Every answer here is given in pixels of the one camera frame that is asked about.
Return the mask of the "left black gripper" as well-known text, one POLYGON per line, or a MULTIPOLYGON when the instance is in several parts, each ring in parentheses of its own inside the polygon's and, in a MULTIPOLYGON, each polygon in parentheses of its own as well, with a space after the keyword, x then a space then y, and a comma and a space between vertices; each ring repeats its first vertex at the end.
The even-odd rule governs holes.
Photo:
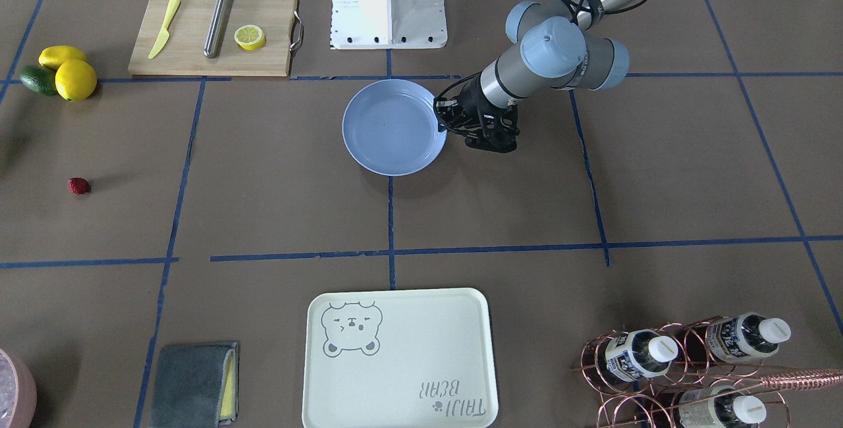
POLYGON ((493 105, 481 88, 481 75, 472 74, 443 90, 443 100, 434 102, 440 132, 464 138, 466 145, 480 151, 500 154, 517 149, 518 108, 493 105))

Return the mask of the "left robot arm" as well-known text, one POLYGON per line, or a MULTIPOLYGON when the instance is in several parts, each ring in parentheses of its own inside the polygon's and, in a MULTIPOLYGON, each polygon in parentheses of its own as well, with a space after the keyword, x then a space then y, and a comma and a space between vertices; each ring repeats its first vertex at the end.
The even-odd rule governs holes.
POLYGON ((517 149, 518 104, 545 89, 611 89, 628 74, 626 46, 589 29, 606 16, 634 10, 647 0, 523 1, 505 22, 510 47, 483 70, 444 90, 431 109, 439 133, 467 146, 506 154, 517 149))

